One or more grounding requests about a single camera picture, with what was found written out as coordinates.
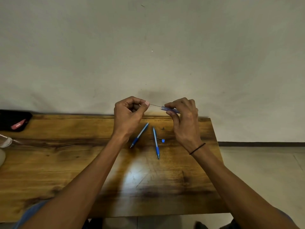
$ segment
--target white wall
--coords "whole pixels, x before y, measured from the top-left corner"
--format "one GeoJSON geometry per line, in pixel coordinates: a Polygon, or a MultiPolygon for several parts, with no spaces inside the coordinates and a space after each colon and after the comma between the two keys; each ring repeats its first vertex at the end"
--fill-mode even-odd
{"type": "Polygon", "coordinates": [[[219,141],[304,142],[304,7],[1,0],[0,108],[111,114],[130,95],[156,105],[185,96],[219,141]]]}

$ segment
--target hand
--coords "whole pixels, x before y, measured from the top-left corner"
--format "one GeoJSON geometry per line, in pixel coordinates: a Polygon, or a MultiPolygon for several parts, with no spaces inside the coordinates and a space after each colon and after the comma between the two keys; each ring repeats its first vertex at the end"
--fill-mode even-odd
{"type": "Polygon", "coordinates": [[[126,143],[139,126],[144,112],[149,107],[149,102],[136,98],[128,97],[115,104],[114,107],[114,127],[112,135],[119,136],[126,143]]]}
{"type": "Polygon", "coordinates": [[[182,98],[164,104],[167,108],[176,108],[180,117],[173,111],[166,111],[173,119],[173,131],[177,141],[189,152],[202,145],[198,124],[198,108],[194,100],[182,98]]]}

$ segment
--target baseboard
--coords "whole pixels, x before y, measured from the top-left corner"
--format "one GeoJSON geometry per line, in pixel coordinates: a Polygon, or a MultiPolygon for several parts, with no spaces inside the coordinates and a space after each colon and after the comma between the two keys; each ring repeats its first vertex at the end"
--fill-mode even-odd
{"type": "Polygon", "coordinates": [[[231,142],[219,141],[221,147],[305,147],[305,142],[231,142]]]}

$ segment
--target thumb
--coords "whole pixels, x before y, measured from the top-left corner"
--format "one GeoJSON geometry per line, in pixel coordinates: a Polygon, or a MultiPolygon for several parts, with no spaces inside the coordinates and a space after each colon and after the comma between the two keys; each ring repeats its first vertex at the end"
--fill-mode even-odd
{"type": "Polygon", "coordinates": [[[150,103],[148,101],[145,101],[144,104],[141,104],[141,106],[138,108],[138,110],[135,112],[136,115],[143,116],[144,112],[148,109],[150,103]]]}
{"type": "Polygon", "coordinates": [[[173,111],[166,111],[166,114],[169,115],[173,119],[173,127],[174,129],[178,128],[180,123],[180,118],[177,113],[173,111]]]}

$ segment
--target tile floor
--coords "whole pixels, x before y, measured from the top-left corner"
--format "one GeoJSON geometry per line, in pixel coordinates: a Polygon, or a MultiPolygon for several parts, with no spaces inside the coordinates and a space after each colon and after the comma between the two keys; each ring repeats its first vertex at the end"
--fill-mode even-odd
{"type": "MultiPolygon", "coordinates": [[[[225,165],[273,206],[305,227],[305,148],[221,147],[225,165]]],[[[103,229],[187,229],[201,221],[209,229],[232,220],[229,213],[105,219],[103,229]]],[[[9,229],[11,224],[0,224],[9,229]]]]}

